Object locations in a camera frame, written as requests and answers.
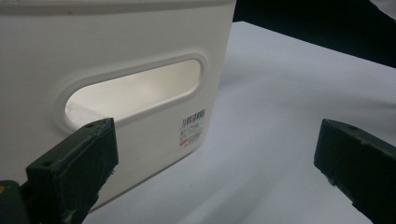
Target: red logo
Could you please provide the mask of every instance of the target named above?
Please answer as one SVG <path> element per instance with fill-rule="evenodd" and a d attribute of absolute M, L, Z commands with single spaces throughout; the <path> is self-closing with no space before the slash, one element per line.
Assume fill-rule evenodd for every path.
<path fill-rule="evenodd" d="M 180 142 L 178 145 L 179 146 L 183 146 L 184 144 L 186 144 L 189 141 L 189 139 L 185 139 L 182 142 Z"/>

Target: white tabletop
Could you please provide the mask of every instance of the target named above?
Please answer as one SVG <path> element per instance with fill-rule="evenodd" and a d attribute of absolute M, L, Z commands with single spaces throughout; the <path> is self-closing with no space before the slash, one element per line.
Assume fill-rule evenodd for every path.
<path fill-rule="evenodd" d="M 371 223 L 314 153 L 324 118 L 396 145 L 395 96 L 394 68 L 234 23 L 205 142 L 84 223 Z"/>

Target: white label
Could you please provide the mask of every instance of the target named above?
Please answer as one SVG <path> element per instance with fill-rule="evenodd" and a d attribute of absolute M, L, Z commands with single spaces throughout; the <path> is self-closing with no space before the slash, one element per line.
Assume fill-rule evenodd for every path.
<path fill-rule="evenodd" d="M 180 128 L 179 145 L 186 147 L 201 137 L 202 129 L 204 127 L 205 110 L 183 119 L 183 124 Z"/>

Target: oval handle hole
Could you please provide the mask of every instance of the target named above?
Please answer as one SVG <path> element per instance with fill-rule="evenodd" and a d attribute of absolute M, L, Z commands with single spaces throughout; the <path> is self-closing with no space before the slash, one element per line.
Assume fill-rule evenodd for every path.
<path fill-rule="evenodd" d="M 68 99 L 65 114 L 76 127 L 103 118 L 117 121 L 178 99 L 198 86 L 200 76 L 200 63 L 188 60 L 92 84 Z"/>

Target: dark background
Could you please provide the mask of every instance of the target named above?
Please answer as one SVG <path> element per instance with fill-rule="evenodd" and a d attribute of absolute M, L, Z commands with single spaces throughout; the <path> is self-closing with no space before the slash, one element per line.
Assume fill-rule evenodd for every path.
<path fill-rule="evenodd" d="M 396 23 L 369 0 L 238 0 L 233 20 L 396 68 Z"/>

